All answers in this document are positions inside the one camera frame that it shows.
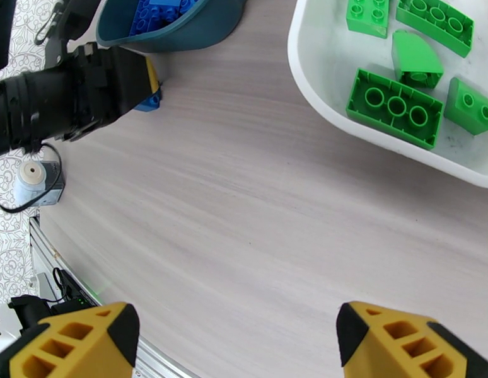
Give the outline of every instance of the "white bin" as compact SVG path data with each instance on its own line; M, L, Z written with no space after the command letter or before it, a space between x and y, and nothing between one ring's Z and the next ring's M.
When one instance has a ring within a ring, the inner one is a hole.
M460 76L488 96L488 0L443 0L475 21L473 48L466 59L423 36L437 51L445 74L431 96L445 102L452 77ZM293 77L312 107L348 134L403 154L469 183L488 188L488 132L472 136L443 119L436 148L429 152L349 120L346 105L358 67L395 79L392 35L414 29L396 21L391 0L388 39L349 31L347 0L298 0L288 40Z

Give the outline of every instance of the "wooden table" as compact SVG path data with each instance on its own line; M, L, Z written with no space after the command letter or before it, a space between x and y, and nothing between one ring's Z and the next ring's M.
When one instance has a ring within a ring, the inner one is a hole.
M342 377L335 317L438 318L488 357L488 190L337 130L288 67L296 0L170 57L160 111L61 144L42 228L106 302L202 377Z

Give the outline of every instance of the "green curved brick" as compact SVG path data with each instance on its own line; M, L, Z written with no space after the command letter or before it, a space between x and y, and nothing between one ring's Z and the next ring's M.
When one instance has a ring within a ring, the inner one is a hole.
M449 87L445 117L472 135L488 131L488 98L454 77Z
M397 20L459 56L466 57L472 50L473 20L441 0L400 0Z
M403 30L393 34L393 64L397 80L414 88L435 88L444 74L433 48L420 36Z
M390 0L349 0L347 27L351 31L388 37Z
M346 112L354 121L430 150L435 148L444 103L358 69Z

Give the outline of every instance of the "teal bin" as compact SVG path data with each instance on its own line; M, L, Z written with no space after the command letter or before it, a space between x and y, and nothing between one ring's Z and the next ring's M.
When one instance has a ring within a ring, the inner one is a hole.
M246 0L199 0L170 25L129 37L139 0L107 0L97 25L97 42L144 53L196 50L224 40L239 23Z

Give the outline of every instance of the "black robotic arm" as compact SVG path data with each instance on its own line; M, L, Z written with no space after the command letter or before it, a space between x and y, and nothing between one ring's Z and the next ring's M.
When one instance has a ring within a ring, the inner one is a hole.
M46 66L0 81L0 155L38 152L55 137L78 140L145 100L158 80L147 58L95 42L67 52L88 29L101 0L58 0L47 32ZM16 0L0 0L0 70L8 63Z

